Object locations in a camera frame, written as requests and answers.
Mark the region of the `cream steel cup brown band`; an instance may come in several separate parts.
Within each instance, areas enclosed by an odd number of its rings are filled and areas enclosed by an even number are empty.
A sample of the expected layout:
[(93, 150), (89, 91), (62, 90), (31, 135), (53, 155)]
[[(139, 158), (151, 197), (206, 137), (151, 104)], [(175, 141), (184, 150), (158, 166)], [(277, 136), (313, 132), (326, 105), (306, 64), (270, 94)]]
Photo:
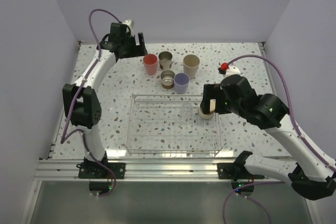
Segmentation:
[(210, 108), (209, 114), (204, 114), (202, 108), (199, 107), (198, 108), (198, 115), (205, 120), (211, 119), (215, 114), (215, 106), (216, 106), (215, 99), (211, 99), (210, 100), (210, 107), (209, 107)]

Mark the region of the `red plastic cup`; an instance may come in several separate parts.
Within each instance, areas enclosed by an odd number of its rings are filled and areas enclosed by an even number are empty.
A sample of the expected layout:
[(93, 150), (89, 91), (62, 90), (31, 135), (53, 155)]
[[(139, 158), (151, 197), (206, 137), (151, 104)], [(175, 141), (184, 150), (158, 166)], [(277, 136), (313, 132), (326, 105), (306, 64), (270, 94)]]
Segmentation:
[(147, 54), (143, 57), (143, 64), (146, 70), (146, 73), (149, 75), (154, 75), (158, 69), (158, 59), (154, 54)]

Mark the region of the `steel cup back row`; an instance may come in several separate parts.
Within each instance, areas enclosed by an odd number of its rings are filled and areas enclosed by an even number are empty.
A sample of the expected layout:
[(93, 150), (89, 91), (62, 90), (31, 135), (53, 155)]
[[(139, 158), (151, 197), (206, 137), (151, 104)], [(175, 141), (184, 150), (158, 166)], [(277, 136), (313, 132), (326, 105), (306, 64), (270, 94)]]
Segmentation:
[(168, 51), (159, 53), (159, 66), (162, 70), (169, 70), (172, 67), (172, 54)]

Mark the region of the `clear glass cup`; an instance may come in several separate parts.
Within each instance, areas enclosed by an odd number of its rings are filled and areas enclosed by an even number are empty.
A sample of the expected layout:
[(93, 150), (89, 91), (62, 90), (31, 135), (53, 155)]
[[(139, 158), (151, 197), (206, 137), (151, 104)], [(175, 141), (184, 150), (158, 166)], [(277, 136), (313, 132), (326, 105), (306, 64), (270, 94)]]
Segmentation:
[(185, 122), (189, 122), (193, 116), (193, 105), (190, 103), (186, 103), (182, 105), (181, 108), (181, 117)]

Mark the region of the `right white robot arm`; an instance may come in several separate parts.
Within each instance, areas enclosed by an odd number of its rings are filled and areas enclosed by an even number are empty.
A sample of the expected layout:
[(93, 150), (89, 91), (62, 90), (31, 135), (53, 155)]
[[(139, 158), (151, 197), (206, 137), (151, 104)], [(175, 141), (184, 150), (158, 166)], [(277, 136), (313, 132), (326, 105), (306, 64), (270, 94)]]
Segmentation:
[(275, 95), (257, 95), (238, 74), (221, 83), (205, 84), (199, 114), (233, 113), (276, 139), (294, 158), (280, 161), (242, 151), (229, 165), (218, 165), (234, 181), (269, 177), (291, 185), (300, 196), (318, 200), (335, 192), (335, 159), (296, 130), (289, 108)]

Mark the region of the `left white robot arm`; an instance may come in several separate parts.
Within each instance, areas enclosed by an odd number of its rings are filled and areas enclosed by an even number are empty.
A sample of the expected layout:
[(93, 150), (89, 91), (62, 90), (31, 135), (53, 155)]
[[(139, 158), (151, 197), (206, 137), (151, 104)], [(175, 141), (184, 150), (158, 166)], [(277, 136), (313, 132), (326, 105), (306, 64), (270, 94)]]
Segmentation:
[(102, 108), (97, 91), (108, 71), (119, 59), (144, 56), (147, 50), (142, 33), (134, 33), (134, 21), (111, 23), (110, 32), (96, 47), (89, 66), (73, 84), (62, 89), (66, 125), (75, 126), (82, 135), (85, 150), (79, 168), (79, 178), (113, 179), (106, 150), (102, 146), (98, 123)]

